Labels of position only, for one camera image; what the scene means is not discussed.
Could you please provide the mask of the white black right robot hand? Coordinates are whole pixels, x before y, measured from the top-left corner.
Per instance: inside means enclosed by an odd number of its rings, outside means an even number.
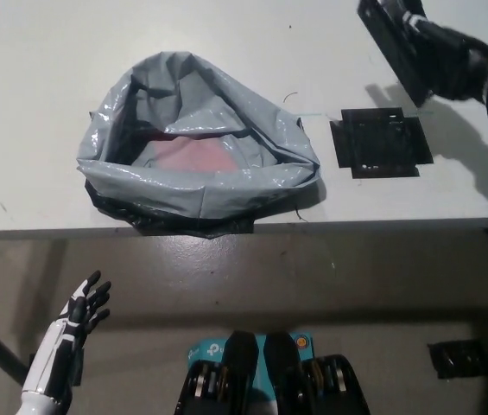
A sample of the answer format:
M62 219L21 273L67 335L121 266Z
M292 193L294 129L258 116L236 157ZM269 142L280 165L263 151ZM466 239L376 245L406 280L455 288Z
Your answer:
M420 1L400 1L400 23L428 88L450 100L483 100L488 44L428 20Z

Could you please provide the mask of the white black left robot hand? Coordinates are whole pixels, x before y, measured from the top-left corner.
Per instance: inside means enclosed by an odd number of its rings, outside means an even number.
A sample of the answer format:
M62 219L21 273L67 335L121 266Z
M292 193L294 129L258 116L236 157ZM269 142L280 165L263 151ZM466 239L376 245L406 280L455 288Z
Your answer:
M83 280L59 316L48 326L22 386L22 414L66 414L73 389L81 383L85 343L106 319L111 282L100 284L101 272Z

